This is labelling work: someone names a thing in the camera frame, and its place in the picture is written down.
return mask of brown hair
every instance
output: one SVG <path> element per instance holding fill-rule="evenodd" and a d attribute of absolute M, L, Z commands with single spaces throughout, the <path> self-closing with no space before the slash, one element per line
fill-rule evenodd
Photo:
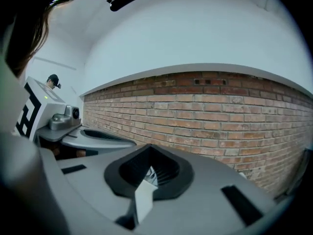
<path fill-rule="evenodd" d="M 21 75 L 29 60 L 45 43 L 49 33 L 48 19 L 53 8 L 70 1 L 73 0 L 19 1 L 6 55 L 6 62 L 16 77 Z"/>

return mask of black rectangle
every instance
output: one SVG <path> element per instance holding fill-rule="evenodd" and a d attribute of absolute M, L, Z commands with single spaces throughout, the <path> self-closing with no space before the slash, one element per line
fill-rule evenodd
<path fill-rule="evenodd" d="M 72 167 L 61 169 L 61 171 L 63 172 L 63 174 L 69 174 L 69 173 L 76 172 L 76 171 L 86 169 L 86 168 L 87 168 L 86 166 L 79 164 L 79 165 L 75 165 Z"/>
<path fill-rule="evenodd" d="M 263 216 L 237 187 L 226 186 L 221 190 L 247 226 Z"/>

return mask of ceiling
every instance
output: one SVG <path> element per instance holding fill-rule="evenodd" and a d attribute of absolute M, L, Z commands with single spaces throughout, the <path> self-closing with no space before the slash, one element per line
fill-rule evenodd
<path fill-rule="evenodd" d="M 106 0 L 75 0 L 54 10 L 51 26 L 60 27 L 73 38 L 80 38 L 91 47 L 127 17 L 149 4 L 162 0 L 136 0 L 117 12 L 110 11 Z M 284 7 L 277 0 L 250 0 L 290 23 Z"/>

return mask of man wearing black cap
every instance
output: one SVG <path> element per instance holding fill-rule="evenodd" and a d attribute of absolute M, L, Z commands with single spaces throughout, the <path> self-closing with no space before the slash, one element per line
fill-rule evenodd
<path fill-rule="evenodd" d="M 48 77 L 45 85 L 47 85 L 49 88 L 51 88 L 52 90 L 55 88 L 55 87 L 58 87 L 59 89 L 61 88 L 61 84 L 58 84 L 59 83 L 59 78 L 56 74 L 52 74 Z"/>

